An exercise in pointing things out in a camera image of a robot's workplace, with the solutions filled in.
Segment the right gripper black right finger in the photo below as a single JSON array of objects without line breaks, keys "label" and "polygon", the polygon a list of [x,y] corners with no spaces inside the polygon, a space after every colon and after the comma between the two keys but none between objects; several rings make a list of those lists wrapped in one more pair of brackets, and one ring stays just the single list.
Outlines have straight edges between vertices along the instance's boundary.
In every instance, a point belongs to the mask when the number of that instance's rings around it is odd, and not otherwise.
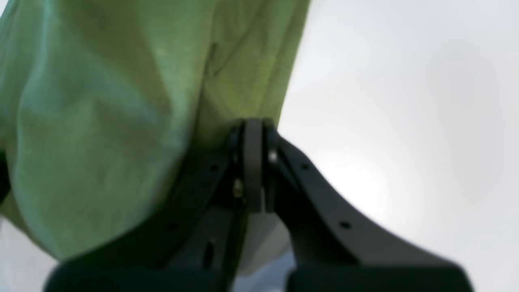
[{"label": "right gripper black right finger", "polygon": [[265,210],[287,227],[288,292],[472,292],[460,266],[382,228],[348,203],[263,120]]}]

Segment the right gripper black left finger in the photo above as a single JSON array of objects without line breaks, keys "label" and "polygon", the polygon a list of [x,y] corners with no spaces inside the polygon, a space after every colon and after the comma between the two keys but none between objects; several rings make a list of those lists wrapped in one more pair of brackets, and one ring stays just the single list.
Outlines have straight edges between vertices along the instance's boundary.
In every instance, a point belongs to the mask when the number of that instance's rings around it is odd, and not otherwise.
[{"label": "right gripper black left finger", "polygon": [[263,123],[240,120],[160,211],[58,266],[45,292],[228,292],[245,227],[262,210]]}]

